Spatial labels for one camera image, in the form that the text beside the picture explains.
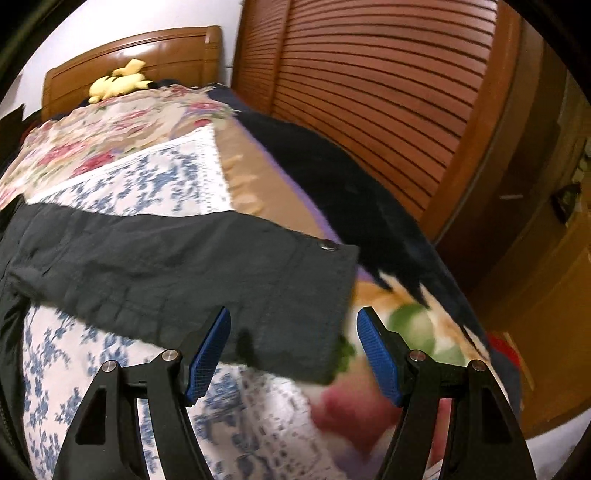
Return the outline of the blue floral white bedsheet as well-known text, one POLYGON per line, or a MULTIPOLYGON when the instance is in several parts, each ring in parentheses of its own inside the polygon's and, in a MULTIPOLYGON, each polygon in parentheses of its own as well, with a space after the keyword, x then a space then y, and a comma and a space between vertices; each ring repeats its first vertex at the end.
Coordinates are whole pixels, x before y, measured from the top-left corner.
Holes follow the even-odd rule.
POLYGON ((20 278, 40 295, 24 321, 24 433, 53 476, 99 366, 153 359, 217 306, 232 330, 211 387, 188 411, 217 479, 339 479, 301 381, 335 366, 356 279, 353 246, 235 212, 214 129, 201 127, 37 197, 66 215, 65 254, 20 278))

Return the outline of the red floral beige blanket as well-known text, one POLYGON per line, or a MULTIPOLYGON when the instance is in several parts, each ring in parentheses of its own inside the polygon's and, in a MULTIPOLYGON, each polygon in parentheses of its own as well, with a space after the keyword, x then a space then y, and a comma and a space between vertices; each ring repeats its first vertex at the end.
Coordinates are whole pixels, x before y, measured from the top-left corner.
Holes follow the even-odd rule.
POLYGON ((1 181, 1 212, 201 127, 214 129, 231 206, 303 234, 359 250, 335 375, 301 381, 311 423, 345 479, 384 457, 401 412, 385 398, 356 334, 372 307, 413 349, 464 366, 499 368, 464 295, 413 218, 334 144, 242 106, 228 89, 180 85, 79 108, 35 129, 1 181))

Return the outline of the black jacket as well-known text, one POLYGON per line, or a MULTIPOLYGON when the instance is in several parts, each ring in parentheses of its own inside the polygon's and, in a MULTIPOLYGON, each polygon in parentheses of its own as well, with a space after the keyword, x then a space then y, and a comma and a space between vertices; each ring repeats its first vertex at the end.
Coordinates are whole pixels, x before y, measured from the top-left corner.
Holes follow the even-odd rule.
POLYGON ((14 199, 1 212, 2 477, 33 477, 21 367, 31 304, 164 348, 222 306, 232 320, 224 362, 327 384, 358 255, 235 211, 113 216, 14 199))

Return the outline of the yellow plush toy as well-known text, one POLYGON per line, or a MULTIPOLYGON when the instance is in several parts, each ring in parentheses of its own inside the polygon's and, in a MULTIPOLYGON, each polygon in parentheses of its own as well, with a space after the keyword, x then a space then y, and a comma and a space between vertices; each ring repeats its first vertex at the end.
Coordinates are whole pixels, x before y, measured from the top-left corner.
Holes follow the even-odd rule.
POLYGON ((150 81, 141 73, 144 65, 145 62, 142 60, 131 59, 125 67, 115 69, 109 76, 95 80, 88 90, 88 103, 96 104, 136 90, 148 89, 150 81))

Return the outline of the brown louvered wardrobe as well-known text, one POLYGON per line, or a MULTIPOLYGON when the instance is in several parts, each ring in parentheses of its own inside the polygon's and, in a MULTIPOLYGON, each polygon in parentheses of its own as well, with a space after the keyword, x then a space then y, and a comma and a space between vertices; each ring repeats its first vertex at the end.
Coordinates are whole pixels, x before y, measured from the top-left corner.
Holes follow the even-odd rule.
POLYGON ((566 83, 504 1, 247 1, 231 80, 351 154, 465 286, 524 224, 566 83))

